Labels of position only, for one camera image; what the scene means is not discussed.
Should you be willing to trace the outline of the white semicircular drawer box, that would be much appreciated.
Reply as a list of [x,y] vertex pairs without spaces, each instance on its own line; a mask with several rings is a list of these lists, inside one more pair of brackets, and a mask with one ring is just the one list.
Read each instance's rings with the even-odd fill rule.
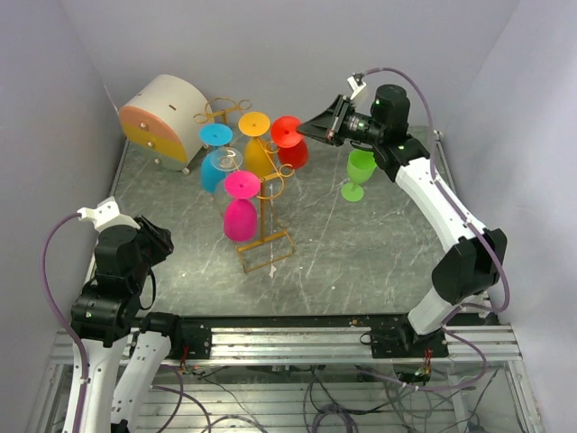
[[188,172],[204,146],[199,131],[212,113],[206,97],[182,78],[160,74],[119,110],[128,141],[166,170]]

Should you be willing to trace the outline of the orange plastic wine glass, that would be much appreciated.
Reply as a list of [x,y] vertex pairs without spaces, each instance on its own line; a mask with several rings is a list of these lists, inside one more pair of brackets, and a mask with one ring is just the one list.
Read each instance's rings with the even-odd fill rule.
[[244,114],[238,127],[249,138],[244,147],[244,167],[247,171],[263,178],[271,174],[273,164],[265,151],[267,142],[262,138],[270,128],[270,119],[262,112],[252,111]]

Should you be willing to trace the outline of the clear wine glass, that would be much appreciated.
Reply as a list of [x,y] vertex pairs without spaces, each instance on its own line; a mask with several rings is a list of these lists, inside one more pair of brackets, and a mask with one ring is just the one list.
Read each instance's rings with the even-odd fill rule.
[[243,153],[231,146],[222,146],[215,150],[210,157],[212,166],[218,172],[218,182],[213,193],[213,202],[218,213],[222,217],[228,205],[234,200],[224,187],[226,178],[243,167]]

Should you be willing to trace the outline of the red plastic wine glass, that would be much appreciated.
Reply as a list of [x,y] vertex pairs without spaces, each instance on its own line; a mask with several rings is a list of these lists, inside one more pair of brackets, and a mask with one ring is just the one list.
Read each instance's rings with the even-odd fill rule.
[[294,170],[304,167],[309,157],[304,136],[297,131],[300,124],[300,120],[295,116],[284,115],[279,117],[270,129],[271,139],[278,149],[279,161]]

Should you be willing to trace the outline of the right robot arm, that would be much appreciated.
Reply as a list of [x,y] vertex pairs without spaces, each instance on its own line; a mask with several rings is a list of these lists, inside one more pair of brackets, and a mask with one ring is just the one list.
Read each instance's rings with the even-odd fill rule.
[[501,283],[508,239],[488,229],[448,189],[438,174],[433,154],[408,131],[410,102],[404,88],[377,88],[367,115],[352,97],[340,95],[321,114],[300,124],[307,138],[333,146],[351,143],[357,154],[382,169],[417,205],[435,230],[444,257],[432,271],[432,287],[422,300],[384,336],[373,336],[394,355],[418,356],[443,337],[443,327],[473,298]]

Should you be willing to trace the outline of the blue plastic wine glass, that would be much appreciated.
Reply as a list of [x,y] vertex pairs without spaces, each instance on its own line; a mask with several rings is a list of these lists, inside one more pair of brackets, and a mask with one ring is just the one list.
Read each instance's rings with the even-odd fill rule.
[[233,131],[226,124],[206,124],[199,131],[200,140],[209,147],[201,165],[201,184],[210,194],[215,193],[218,183],[225,177],[224,171],[216,168],[211,158],[216,151],[229,144],[233,136]]

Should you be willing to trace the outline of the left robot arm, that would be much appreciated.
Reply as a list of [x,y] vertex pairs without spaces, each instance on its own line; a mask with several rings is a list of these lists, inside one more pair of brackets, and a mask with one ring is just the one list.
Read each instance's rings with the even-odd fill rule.
[[67,432],[133,432],[145,393],[165,358],[183,349],[181,319],[149,312],[125,369],[119,368],[154,265],[174,250],[171,233],[143,216],[100,232],[96,269],[71,310],[75,346]]

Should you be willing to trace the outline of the pink plastic wine glass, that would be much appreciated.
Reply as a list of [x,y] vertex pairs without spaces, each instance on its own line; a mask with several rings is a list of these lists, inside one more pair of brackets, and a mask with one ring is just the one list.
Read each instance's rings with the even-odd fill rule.
[[251,199],[260,189],[260,179],[247,170],[235,171],[225,178],[224,191],[233,199],[224,211],[224,234],[230,240],[242,243],[256,235],[258,213]]

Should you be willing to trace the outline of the green plastic wine glass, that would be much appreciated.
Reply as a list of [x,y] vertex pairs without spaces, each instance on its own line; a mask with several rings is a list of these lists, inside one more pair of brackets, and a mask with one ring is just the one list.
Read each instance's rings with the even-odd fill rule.
[[362,184],[371,178],[376,167],[372,152],[351,151],[346,166],[348,182],[341,187],[342,197],[349,202],[360,201],[364,195]]

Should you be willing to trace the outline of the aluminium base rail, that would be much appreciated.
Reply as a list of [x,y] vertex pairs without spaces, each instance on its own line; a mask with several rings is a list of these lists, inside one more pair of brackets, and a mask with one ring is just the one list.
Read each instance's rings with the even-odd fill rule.
[[436,364],[507,362],[522,354],[511,326],[465,312],[427,345],[408,350],[394,342],[398,315],[185,318],[185,342],[171,364]]

